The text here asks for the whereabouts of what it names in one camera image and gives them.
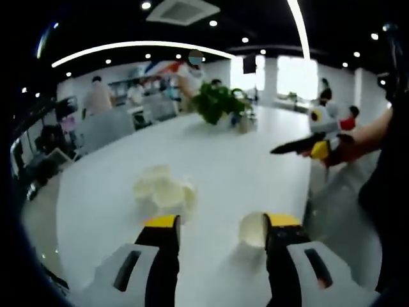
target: green leaves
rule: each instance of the green leaves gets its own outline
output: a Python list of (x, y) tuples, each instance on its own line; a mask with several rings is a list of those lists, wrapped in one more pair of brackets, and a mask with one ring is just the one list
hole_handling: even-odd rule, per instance
[[(238, 93), (242, 94), (243, 99), (236, 97)], [(203, 119), (212, 125), (217, 124), (223, 113), (240, 114), (246, 109), (252, 109), (247, 102), (247, 94), (241, 89), (229, 90), (225, 86), (212, 86), (208, 83), (203, 83), (200, 94), (193, 97), (192, 103)]]

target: white table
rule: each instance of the white table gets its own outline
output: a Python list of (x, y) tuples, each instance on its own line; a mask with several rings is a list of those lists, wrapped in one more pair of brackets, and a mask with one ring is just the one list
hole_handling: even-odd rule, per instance
[(309, 132), (307, 117), (262, 108), (258, 129), (218, 131), (197, 114), (138, 131), (67, 169), (58, 198), (59, 255), (71, 290), (92, 279), (95, 267), (142, 229), (132, 184), (147, 166), (170, 164), (176, 178), (198, 186), (196, 216), (182, 226), (176, 306), (266, 306), (270, 286), (264, 251), (239, 255), (238, 225), (254, 211), (302, 220), (310, 161), (269, 151)]

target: ceiling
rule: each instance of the ceiling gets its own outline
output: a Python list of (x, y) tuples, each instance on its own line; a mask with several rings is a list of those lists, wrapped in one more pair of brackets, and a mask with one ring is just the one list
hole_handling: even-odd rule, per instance
[[(146, 17), (161, 0), (151, 0), (152, 7), (142, 10), (143, 1), (112, 1), (93, 4), (28, 4), (22, 12), (21, 27), (24, 40), (19, 40), (19, 87), (35, 88), (46, 96), (55, 93), (56, 84), (66, 79), (111, 65), (151, 60), (187, 57), (188, 49), (172, 47), (125, 47), (110, 49), (73, 59), (56, 68), (51, 63), (72, 53), (107, 43), (162, 40), (210, 47), (232, 54), (247, 54), (266, 49), (266, 56), (279, 54), (302, 56), (297, 27), (287, 0), (206, 0), (220, 8), (220, 12), (190, 26), (174, 26), (146, 22)], [(381, 36), (387, 20), (399, 24), (403, 37), (409, 37), (408, 22), (403, 18), (404, 1), (381, 0), (298, 0), (304, 18), (311, 57), (320, 63), (348, 69), (364, 67), (380, 74), (388, 69), (386, 43)], [(209, 21), (216, 20), (216, 27)], [(41, 58), (36, 48), (48, 30)], [(371, 33), (379, 33), (378, 41)], [(353, 53), (359, 51), (360, 58)], [(204, 54), (207, 61), (221, 59)], [(34, 94), (19, 95), (19, 101), (30, 104)]]

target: dark hair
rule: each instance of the dark hair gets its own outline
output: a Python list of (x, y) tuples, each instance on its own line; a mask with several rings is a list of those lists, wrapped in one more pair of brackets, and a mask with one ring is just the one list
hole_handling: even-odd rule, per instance
[(211, 85), (218, 85), (218, 84), (222, 84), (222, 81), (220, 79), (213, 79), (210, 84)]
[(199, 69), (199, 65), (193, 65), (190, 61), (187, 61), (186, 64), (192, 68)]
[(326, 86), (330, 86), (330, 83), (328, 82), (328, 80), (326, 78), (322, 78), (321, 79), (322, 83), (325, 84)]
[(101, 77), (99, 76), (99, 75), (96, 75), (94, 78), (92, 78), (92, 82), (95, 82), (95, 81), (102, 81), (102, 79), (101, 79)]
[(354, 118), (358, 117), (358, 115), (359, 115), (359, 109), (358, 109), (358, 107), (350, 106), (350, 111), (351, 111), (352, 116), (353, 116)]

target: white paper cup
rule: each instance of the white paper cup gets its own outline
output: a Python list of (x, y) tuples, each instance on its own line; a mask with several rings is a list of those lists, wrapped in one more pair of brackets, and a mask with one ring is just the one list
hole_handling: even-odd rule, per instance
[(240, 221), (238, 238), (241, 242), (255, 248), (264, 248), (266, 236), (267, 228), (263, 212), (252, 212)]

